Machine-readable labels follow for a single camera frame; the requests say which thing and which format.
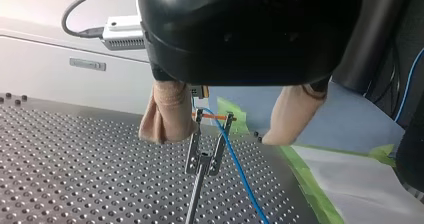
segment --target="metal plate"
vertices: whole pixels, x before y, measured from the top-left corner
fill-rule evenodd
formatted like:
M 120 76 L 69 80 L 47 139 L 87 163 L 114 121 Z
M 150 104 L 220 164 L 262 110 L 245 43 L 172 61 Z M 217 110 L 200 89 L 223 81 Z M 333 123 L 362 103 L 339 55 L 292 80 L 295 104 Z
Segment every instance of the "metal plate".
M 184 174 L 188 140 L 140 141 L 136 115 L 13 103 L 0 104 L 0 223 L 185 222 L 194 182 Z M 214 144 L 215 129 L 202 128 L 201 143 Z M 250 136 L 231 140 L 270 223 L 317 223 L 275 149 Z M 227 154 L 205 180 L 195 223 L 261 223 Z

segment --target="green tape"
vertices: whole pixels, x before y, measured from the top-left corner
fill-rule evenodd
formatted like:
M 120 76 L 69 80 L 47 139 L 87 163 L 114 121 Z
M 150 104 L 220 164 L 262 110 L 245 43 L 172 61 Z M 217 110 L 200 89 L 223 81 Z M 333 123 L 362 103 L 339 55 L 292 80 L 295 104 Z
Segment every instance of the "green tape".
M 308 165 L 306 165 L 292 147 L 284 146 L 280 147 L 280 149 L 288 160 L 288 164 L 296 176 L 305 198 L 314 210 L 319 223 L 343 224 L 343 218 L 336 211 L 336 208 L 325 195 L 324 191 L 319 187 Z
M 389 157 L 389 154 L 393 151 L 393 147 L 395 145 L 393 144 L 389 144 L 389 145 L 384 145 L 384 146 L 379 146 L 376 148 L 373 148 L 368 156 L 371 158 L 376 159 L 377 161 L 389 165 L 391 167 L 396 167 L 396 162 L 395 160 L 391 159 Z
M 218 115 L 226 116 L 228 112 L 232 112 L 237 118 L 231 124 L 231 132 L 249 133 L 246 125 L 246 112 L 243 112 L 239 106 L 222 97 L 218 97 L 216 101 L 218 104 Z
M 303 145 L 303 144 L 298 144 L 298 143 L 295 143 L 294 145 L 318 149 L 318 150 L 323 150 L 323 151 L 331 151 L 331 152 L 336 152 L 336 153 L 353 155 L 353 156 L 370 157 L 370 158 L 373 158 L 373 159 L 379 161 L 382 164 L 386 164 L 386 165 L 389 165 L 391 167 L 396 167 L 395 160 L 393 160 L 389 157 L 389 154 L 393 151 L 393 148 L 394 148 L 393 144 L 376 147 L 376 148 L 372 149 L 368 154 L 359 153 L 359 152 L 352 152 L 352 151 L 338 150 L 338 149 L 321 147 L 321 146 Z

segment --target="silver bracket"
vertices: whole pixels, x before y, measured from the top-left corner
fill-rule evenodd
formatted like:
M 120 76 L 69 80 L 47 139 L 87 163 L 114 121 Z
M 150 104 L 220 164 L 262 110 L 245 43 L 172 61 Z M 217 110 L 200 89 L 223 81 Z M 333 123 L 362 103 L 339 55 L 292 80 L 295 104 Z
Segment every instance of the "silver bracket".
M 201 135 L 200 122 L 202 121 L 202 115 L 203 110 L 196 109 L 195 120 L 199 124 L 199 129 L 197 130 L 197 132 L 191 135 L 190 146 L 186 161 L 186 173 L 196 175 L 194 189 L 190 200 L 190 206 L 188 208 L 186 224 L 193 223 L 194 216 L 196 214 L 197 202 L 200 197 L 200 190 L 203 186 L 203 180 L 205 179 L 205 176 L 216 176 L 219 173 L 222 156 L 224 154 L 225 149 L 225 138 L 221 133 L 212 156 L 208 155 L 207 153 L 200 153 L 199 140 Z M 233 118 L 234 115 L 232 113 L 229 113 L 224 123 L 224 131 L 227 136 L 230 133 Z

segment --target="orange wire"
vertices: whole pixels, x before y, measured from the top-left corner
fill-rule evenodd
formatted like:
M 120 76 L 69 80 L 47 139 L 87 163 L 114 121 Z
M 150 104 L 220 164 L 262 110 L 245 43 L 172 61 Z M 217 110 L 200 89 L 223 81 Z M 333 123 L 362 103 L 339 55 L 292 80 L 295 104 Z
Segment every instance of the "orange wire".
M 204 113 L 204 114 L 202 114 L 202 116 L 204 118 L 216 118 L 218 120 L 223 120 L 223 121 L 227 120 L 227 116 L 222 116 L 222 115 L 216 115 L 216 116 L 214 116 L 214 115 L 211 115 L 211 114 Z

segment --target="white paper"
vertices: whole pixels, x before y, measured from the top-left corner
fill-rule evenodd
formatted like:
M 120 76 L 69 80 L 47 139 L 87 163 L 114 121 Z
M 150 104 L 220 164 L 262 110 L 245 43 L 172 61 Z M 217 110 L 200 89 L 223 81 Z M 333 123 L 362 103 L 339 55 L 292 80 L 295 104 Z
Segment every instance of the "white paper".
M 346 224 L 424 224 L 424 205 L 375 159 L 300 146 L 321 189 Z

